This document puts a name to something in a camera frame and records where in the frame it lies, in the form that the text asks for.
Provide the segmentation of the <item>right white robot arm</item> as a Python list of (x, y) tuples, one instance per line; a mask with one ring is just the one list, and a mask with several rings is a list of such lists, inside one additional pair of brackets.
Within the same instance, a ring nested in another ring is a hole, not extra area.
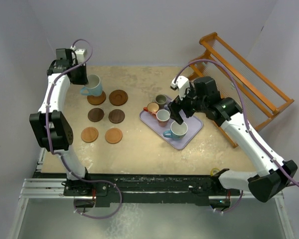
[(254, 172), (236, 172), (223, 169), (216, 173), (212, 191), (223, 195), (229, 189), (249, 191), (260, 202), (267, 202), (286, 188), (298, 167), (293, 160), (285, 161), (260, 137), (244, 118), (242, 108), (230, 97), (221, 97), (216, 82), (211, 77), (201, 77), (190, 82), (185, 76), (173, 79), (170, 87), (178, 96), (168, 103), (171, 118), (178, 124), (194, 113), (204, 113), (227, 133), (245, 152), (255, 167)]

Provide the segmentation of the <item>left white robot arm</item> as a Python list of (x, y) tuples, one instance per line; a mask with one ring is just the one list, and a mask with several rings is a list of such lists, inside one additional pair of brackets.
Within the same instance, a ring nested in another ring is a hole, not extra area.
[(87, 60), (86, 49), (75, 46), (57, 49), (56, 59), (47, 69), (48, 86), (43, 103), (37, 113), (29, 116), (39, 146), (61, 160), (67, 179), (78, 180), (75, 190), (81, 195), (91, 193), (93, 184), (85, 178), (87, 170), (72, 146), (73, 130), (63, 114), (63, 108), (70, 85), (88, 83)]

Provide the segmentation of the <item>large light blue cup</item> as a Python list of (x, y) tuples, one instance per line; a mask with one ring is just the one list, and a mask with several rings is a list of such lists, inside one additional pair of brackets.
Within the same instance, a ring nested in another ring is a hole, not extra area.
[(95, 96), (98, 97), (103, 92), (101, 78), (98, 75), (88, 75), (88, 84), (84, 85), (80, 90), (80, 94), (84, 96)]

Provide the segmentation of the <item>dark walnut coaster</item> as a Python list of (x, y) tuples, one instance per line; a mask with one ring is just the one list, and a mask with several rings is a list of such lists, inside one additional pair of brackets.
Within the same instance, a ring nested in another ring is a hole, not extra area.
[(91, 122), (99, 122), (104, 117), (104, 111), (101, 108), (93, 108), (88, 112), (88, 120)]
[(125, 119), (125, 113), (120, 109), (114, 109), (109, 113), (109, 121), (112, 123), (121, 123)]

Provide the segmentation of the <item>light orange wooden coaster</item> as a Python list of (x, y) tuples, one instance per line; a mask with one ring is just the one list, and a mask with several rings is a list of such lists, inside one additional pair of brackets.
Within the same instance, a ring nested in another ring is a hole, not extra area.
[(95, 127), (87, 127), (81, 132), (81, 139), (86, 143), (94, 142), (99, 136), (99, 132)]
[(119, 128), (111, 128), (105, 133), (105, 140), (110, 144), (116, 144), (123, 138), (123, 133)]

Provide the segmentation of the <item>reddish wooden coaster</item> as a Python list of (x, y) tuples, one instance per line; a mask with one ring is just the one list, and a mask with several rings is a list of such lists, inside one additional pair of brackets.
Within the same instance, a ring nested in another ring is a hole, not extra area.
[(123, 90), (114, 90), (109, 95), (109, 101), (114, 106), (121, 106), (128, 100), (128, 94)]
[(87, 96), (87, 101), (89, 104), (97, 106), (102, 104), (106, 100), (106, 94), (103, 91), (100, 96)]

